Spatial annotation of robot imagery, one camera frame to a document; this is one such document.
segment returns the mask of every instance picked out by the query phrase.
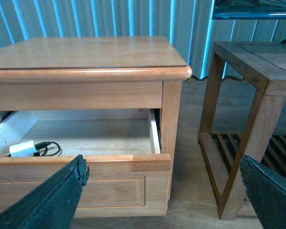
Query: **wooden side table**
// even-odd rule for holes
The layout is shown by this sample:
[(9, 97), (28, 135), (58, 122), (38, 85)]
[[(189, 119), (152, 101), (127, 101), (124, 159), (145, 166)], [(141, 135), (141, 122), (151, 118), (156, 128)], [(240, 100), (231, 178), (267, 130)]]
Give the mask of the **wooden side table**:
[[(0, 124), (0, 212), (83, 154), (91, 175), (76, 217), (165, 215), (181, 85), (191, 74), (164, 37), (34, 38), (1, 48), (0, 111), (22, 112)], [(161, 152), (154, 108), (161, 110)], [(87, 129), (90, 119), (124, 115), (139, 129), (123, 132), (121, 142), (115, 133), (123, 126), (111, 130), (102, 121), (100, 135)], [(142, 118), (149, 124), (141, 139)], [(8, 146), (43, 133), (66, 144), (61, 156), (2, 157)], [(103, 146), (91, 143), (95, 135)], [(142, 141), (148, 150), (132, 145)]]
[[(256, 93), (230, 173), (212, 141), (212, 125), (225, 62), (256, 88)], [(253, 215), (239, 164), (243, 154), (261, 161), (286, 100), (286, 44), (215, 42), (198, 140), (204, 155), (221, 219)]]

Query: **drawer front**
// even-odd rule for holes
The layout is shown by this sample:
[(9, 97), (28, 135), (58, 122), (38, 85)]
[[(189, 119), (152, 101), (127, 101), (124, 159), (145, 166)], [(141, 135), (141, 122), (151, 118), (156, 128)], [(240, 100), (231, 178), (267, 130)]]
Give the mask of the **drawer front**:
[[(57, 163), (0, 165), (0, 212), (63, 167)], [(169, 185), (169, 155), (86, 156), (90, 177), (75, 217), (164, 215)]]
[(0, 85), (0, 111), (160, 108), (162, 82)]

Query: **slatted shelf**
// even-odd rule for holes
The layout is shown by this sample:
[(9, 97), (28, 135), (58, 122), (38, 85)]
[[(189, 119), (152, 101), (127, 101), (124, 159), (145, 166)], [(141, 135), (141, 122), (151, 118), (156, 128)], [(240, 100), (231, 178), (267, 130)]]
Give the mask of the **slatted shelf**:
[[(230, 172), (241, 134), (211, 134), (226, 169)], [(286, 135), (273, 135), (261, 163), (286, 178)]]

